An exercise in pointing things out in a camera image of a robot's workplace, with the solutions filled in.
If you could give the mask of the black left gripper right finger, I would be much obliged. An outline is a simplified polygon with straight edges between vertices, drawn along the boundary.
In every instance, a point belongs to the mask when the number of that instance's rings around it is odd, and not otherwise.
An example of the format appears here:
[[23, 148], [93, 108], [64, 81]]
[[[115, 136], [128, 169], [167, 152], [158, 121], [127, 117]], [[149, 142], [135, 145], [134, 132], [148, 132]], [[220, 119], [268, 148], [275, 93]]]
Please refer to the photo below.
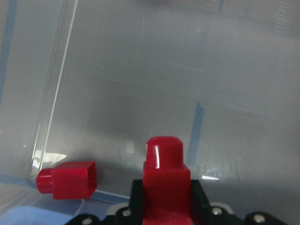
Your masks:
[[190, 187], [191, 219], [208, 219], [209, 211], [210, 211], [210, 203], [199, 180], [191, 180], [191, 187]]

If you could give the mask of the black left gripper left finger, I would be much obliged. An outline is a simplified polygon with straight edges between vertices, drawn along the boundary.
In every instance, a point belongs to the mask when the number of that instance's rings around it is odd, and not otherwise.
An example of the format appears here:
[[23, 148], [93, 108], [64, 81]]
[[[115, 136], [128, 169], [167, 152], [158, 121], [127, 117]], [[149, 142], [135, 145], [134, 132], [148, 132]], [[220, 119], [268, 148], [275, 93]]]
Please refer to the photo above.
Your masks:
[[143, 221], [144, 192], [143, 181], [133, 180], [130, 194], [130, 211], [132, 222]]

